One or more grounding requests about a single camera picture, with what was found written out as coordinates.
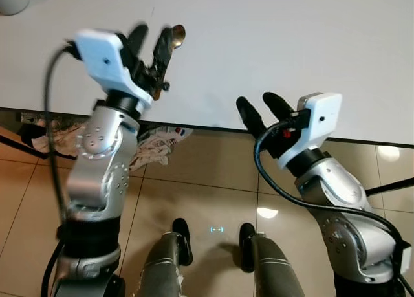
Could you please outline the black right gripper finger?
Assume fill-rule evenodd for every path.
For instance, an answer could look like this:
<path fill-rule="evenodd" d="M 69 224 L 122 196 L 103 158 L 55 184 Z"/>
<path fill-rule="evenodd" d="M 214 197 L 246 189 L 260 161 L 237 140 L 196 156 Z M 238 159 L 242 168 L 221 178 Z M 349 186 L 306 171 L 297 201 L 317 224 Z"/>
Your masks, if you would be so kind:
<path fill-rule="evenodd" d="M 290 118 L 294 109 L 281 96 L 275 93 L 263 93 L 263 101 L 278 120 Z"/>
<path fill-rule="evenodd" d="M 246 127 L 246 131 L 251 134 L 254 139 L 260 137 L 267 128 L 261 120 L 261 116 L 256 108 L 244 96 L 240 96 L 240 98 L 236 100 L 236 107 L 242 123 Z"/>

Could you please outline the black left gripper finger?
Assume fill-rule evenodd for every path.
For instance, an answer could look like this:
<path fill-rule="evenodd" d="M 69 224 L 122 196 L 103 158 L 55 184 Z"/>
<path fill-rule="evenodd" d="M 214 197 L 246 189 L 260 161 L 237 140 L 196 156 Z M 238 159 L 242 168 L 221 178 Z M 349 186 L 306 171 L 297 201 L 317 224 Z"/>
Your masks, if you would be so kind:
<path fill-rule="evenodd" d="M 126 36 L 126 45 L 134 55 L 140 54 L 147 32 L 147 24 L 138 24 Z"/>
<path fill-rule="evenodd" d="M 153 71 L 157 78 L 163 78 L 168 69 L 172 52 L 174 51 L 174 37 L 171 28 L 163 28 L 153 49 Z"/>

